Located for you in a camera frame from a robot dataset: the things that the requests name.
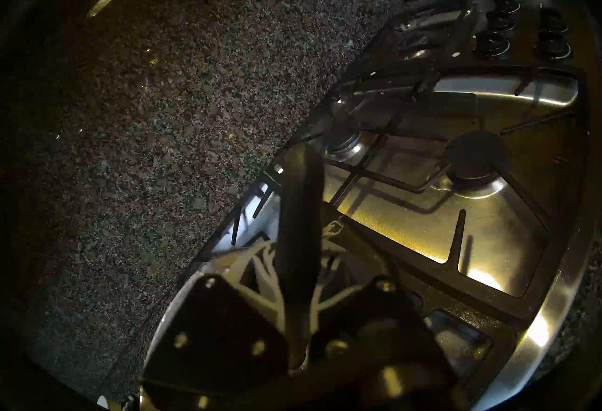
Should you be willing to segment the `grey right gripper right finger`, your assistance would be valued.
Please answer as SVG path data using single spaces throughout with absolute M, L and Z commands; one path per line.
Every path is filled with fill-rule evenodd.
M 308 309 L 309 387 L 454 387 L 434 335 L 384 262 L 324 250 Z

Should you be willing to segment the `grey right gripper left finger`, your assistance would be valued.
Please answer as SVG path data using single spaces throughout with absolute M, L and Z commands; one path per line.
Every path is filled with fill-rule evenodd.
M 219 254 L 188 278 L 151 341 L 144 388 L 240 392 L 287 375 L 274 246 L 265 241 Z

